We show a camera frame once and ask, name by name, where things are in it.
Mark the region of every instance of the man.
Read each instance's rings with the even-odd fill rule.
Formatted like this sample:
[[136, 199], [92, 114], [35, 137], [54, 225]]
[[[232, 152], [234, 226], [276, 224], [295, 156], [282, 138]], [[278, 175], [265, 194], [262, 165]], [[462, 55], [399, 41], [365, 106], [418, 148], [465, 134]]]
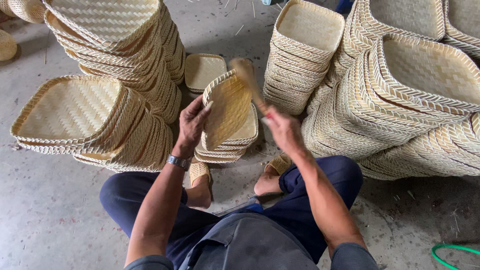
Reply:
[[130, 237], [126, 269], [318, 269], [326, 247], [332, 269], [378, 269], [348, 213], [362, 185], [358, 165], [343, 156], [314, 159], [299, 122], [273, 107], [265, 123], [286, 155], [267, 165], [254, 189], [288, 195], [261, 214], [240, 209], [220, 218], [189, 208], [210, 206], [210, 176], [184, 189], [185, 169], [173, 163], [193, 155], [209, 113], [201, 96], [181, 112], [172, 163], [160, 174], [119, 173], [102, 187], [102, 205]]

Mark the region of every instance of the concrete floor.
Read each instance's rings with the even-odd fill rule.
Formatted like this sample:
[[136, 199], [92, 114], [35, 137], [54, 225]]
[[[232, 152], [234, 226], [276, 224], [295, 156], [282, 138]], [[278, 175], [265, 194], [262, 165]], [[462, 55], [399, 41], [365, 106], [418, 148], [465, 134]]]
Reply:
[[[276, 5], [256, 1], [254, 18], [248, 0], [239, 0], [236, 10], [234, 0], [227, 8], [225, 0], [165, 3], [187, 52], [219, 54], [226, 61], [249, 57], [263, 83], [268, 42], [279, 14]], [[335, 1], [321, 5], [332, 8]], [[121, 269], [128, 238], [98, 199], [101, 185], [113, 172], [78, 163], [70, 156], [15, 150], [9, 134], [10, 125], [38, 86], [51, 78], [79, 74], [77, 62], [67, 57], [52, 34], [47, 41], [45, 25], [17, 19], [0, 28], [11, 33], [21, 48], [14, 61], [0, 62], [0, 269]], [[182, 91], [187, 104], [194, 95]], [[206, 211], [218, 212], [247, 201], [263, 170], [261, 163], [278, 153], [270, 132], [260, 126], [257, 142], [236, 164], [210, 166], [215, 201]], [[437, 243], [480, 249], [479, 178], [366, 179], [351, 212], [382, 270], [446, 269], [430, 254]], [[480, 266], [478, 256], [449, 250], [438, 253], [461, 269]], [[327, 254], [318, 266], [329, 269]]]

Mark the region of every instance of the bamboo brush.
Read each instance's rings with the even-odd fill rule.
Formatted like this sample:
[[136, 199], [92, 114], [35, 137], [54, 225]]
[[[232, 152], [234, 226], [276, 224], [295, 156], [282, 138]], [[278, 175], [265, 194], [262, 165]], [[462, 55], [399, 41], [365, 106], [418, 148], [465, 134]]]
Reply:
[[232, 68], [237, 70], [237, 77], [242, 84], [252, 93], [253, 102], [257, 105], [263, 115], [268, 113], [268, 106], [260, 93], [260, 88], [255, 79], [252, 61], [247, 58], [234, 58], [230, 61]]

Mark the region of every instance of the leg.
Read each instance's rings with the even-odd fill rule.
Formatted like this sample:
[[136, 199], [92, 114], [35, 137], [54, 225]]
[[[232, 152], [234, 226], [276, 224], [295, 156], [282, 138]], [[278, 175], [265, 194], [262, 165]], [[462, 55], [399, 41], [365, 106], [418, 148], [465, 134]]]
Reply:
[[[363, 183], [358, 165], [345, 156], [320, 158], [316, 161], [350, 209]], [[327, 245], [313, 219], [305, 182], [295, 165], [279, 177], [278, 187], [289, 194], [274, 206], [265, 209], [264, 215], [294, 234], [310, 253], [313, 261], [318, 263]]]
[[[158, 173], [123, 172], [111, 176], [100, 191], [100, 201], [112, 219], [130, 237], [138, 210]], [[190, 249], [220, 220], [219, 217], [189, 208], [210, 205], [208, 181], [195, 179], [193, 188], [183, 189], [177, 219], [168, 239], [167, 257], [175, 269]]]

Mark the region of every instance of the metal watch strap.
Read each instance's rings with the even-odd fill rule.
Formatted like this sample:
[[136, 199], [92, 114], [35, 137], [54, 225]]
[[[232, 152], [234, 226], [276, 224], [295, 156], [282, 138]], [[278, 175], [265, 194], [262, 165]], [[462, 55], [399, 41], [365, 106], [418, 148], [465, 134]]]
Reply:
[[168, 155], [167, 162], [170, 163], [170, 164], [173, 164], [173, 165], [175, 165], [175, 166], [181, 167], [181, 168], [183, 168], [185, 171], [188, 171], [188, 167], [190, 166], [191, 160], [192, 160], [192, 159], [184, 160], [184, 159], [181, 159], [181, 158], [177, 158], [177, 157], [175, 157], [175, 156], [172, 156], [172, 155]]

